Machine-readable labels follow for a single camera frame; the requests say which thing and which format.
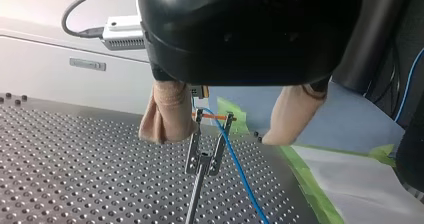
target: blue surface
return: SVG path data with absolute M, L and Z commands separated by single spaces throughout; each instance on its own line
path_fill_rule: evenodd
M 266 133 L 272 108 L 281 87 L 211 87 L 209 105 L 217 111 L 218 96 L 237 104 L 247 113 L 250 131 Z M 372 148 L 398 145 L 404 130 L 377 106 L 335 83 L 328 98 L 301 133 L 298 141 L 339 150 L 368 153 Z

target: blue cable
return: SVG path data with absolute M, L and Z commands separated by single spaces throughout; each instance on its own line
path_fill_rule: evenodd
M 200 107 L 200 109 L 203 109 L 206 112 L 209 112 L 209 114 L 215 116 L 215 114 L 213 114 L 213 112 L 211 110 L 209 110 L 208 108 Z M 225 133 L 225 130 L 221 126 L 221 124 L 219 123 L 219 121 L 216 118 L 214 118 L 214 120 L 215 120 L 216 126 L 221 131 L 221 134 L 224 137 L 225 142 L 227 143 L 228 151 L 230 152 L 230 155 L 233 158 L 234 164 L 237 167 L 237 170 L 238 170 L 238 172 L 240 174 L 241 181 L 243 182 L 244 188 L 246 189 L 246 192 L 249 195 L 250 201 L 252 202 L 253 206 L 255 207 L 256 212 L 259 214 L 259 217 L 262 219 L 263 223 L 264 224 L 269 224 L 269 221 L 266 218 L 265 213 L 262 211 L 261 207 L 259 206 L 258 202 L 255 199 L 255 196 L 253 195 L 252 189 L 250 189 L 249 183 L 247 182 L 247 178 L 244 175 L 244 172 L 243 172 L 243 169 L 242 169 L 242 167 L 240 165 L 240 162 L 237 159 L 237 156 L 236 156 L 236 154 L 235 154 L 235 152 L 233 150 L 233 147 L 231 146 L 230 139 L 228 138 L 228 135 Z
M 405 87 L 405 93 L 403 94 L 402 102 L 400 103 L 399 111 L 398 111 L 398 114 L 396 115 L 395 122 L 399 120 L 400 114 L 402 113 L 403 105 L 405 104 L 406 97 L 408 96 L 409 83 L 411 82 L 412 73 L 414 72 L 415 66 L 417 65 L 418 61 L 421 59 L 423 52 L 424 52 L 424 48 L 421 49 L 420 53 L 418 53 L 417 57 L 415 57 L 414 63 L 412 64 L 411 69 L 409 70 L 408 81 L 406 82 L 406 87 Z

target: metal rod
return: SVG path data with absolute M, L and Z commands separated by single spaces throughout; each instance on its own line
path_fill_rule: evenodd
M 188 207 L 186 224 L 192 224 L 196 215 L 197 202 L 199 201 L 200 191 L 202 190 L 203 180 L 207 172 L 208 164 L 200 163 L 199 172 L 194 182 L 193 193 L 191 194 L 190 206 Z

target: black fabric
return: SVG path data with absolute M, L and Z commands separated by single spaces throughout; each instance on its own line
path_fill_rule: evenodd
M 410 186 L 424 191 L 424 95 L 397 151 L 396 167 Z

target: black cable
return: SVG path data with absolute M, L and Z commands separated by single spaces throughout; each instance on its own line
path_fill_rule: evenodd
M 75 32 L 68 28 L 66 21 L 68 20 L 69 14 L 81 3 L 87 0 L 75 0 L 71 5 L 69 5 L 62 16 L 62 29 L 71 36 L 81 37 L 81 38 L 101 38 L 103 34 L 104 27 L 94 27 L 89 28 L 84 31 Z
M 393 64 L 393 71 L 392 71 L 392 75 L 390 76 L 389 83 L 384 88 L 384 91 L 380 94 L 380 96 L 378 96 L 377 99 L 375 101 L 373 101 L 372 103 L 377 104 L 379 101 L 381 101 L 381 99 L 383 99 L 384 96 L 386 96 L 387 92 L 390 90 L 390 87 L 393 84 L 393 80 L 394 80 L 394 77 L 395 77 L 395 71 L 396 71 L 396 67 Z
M 399 49 L 396 43 L 396 40 L 393 40 L 393 61 L 396 67 L 396 99 L 394 109 L 391 110 L 391 117 L 395 118 L 396 110 L 398 109 L 399 101 L 400 101 L 400 56 Z

